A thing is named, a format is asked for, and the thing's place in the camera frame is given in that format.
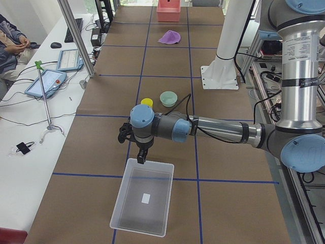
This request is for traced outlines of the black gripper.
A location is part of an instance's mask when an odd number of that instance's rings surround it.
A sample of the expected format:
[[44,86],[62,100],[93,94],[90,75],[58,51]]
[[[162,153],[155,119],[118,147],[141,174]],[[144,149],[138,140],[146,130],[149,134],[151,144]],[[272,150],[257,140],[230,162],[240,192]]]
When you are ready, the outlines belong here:
[[148,149],[153,146],[153,138],[136,138],[135,143],[139,148],[139,153],[137,155],[137,162],[139,164],[144,164],[148,154]]

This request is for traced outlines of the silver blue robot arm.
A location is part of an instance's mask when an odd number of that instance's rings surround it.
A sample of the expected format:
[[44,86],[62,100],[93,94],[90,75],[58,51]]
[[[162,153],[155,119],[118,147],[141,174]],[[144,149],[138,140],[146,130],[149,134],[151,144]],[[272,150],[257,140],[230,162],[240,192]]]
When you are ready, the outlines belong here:
[[324,166],[322,125],[316,120],[319,32],[324,27],[324,1],[263,1],[260,28],[282,39],[281,117],[274,124],[231,123],[178,112],[155,113],[137,105],[119,130],[139,147],[144,163],[155,137],[184,142],[201,131],[227,143],[248,143],[278,158],[297,172]]

